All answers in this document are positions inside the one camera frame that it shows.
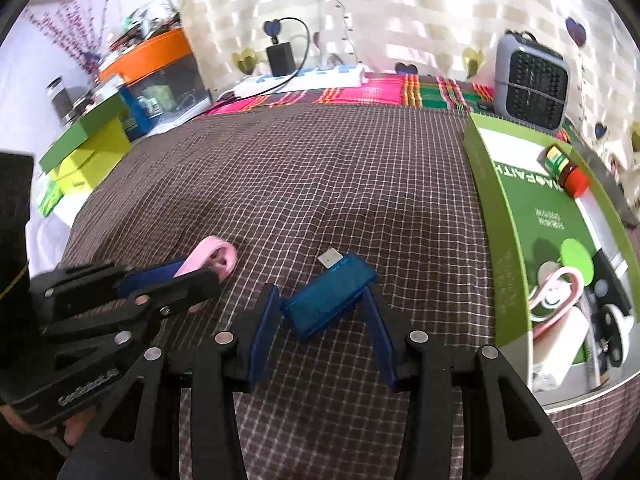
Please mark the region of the person's hand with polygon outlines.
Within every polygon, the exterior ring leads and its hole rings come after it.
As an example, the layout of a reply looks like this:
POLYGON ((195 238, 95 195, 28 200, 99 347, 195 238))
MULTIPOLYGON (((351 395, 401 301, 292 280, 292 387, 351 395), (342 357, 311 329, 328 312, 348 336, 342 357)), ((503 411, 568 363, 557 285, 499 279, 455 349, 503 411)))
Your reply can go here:
POLYGON ((50 422, 32 425, 22 419, 12 406, 4 404, 1 407, 1 417, 19 434, 30 434, 43 438, 60 434, 64 443, 73 448, 78 445, 98 411, 97 406, 89 406, 66 419, 53 419, 50 422))

